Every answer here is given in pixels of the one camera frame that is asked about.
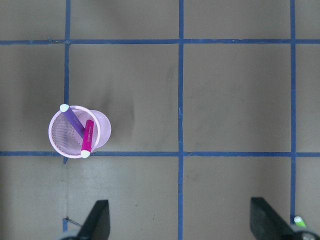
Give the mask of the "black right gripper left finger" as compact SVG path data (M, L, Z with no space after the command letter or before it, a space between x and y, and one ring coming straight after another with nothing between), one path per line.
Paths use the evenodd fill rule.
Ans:
M84 224L76 235L76 240L108 240L111 232L109 201L97 200Z

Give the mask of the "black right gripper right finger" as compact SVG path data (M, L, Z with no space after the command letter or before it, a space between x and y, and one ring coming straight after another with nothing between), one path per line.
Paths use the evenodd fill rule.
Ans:
M250 230L256 240L297 240L293 229L263 197L250 199Z

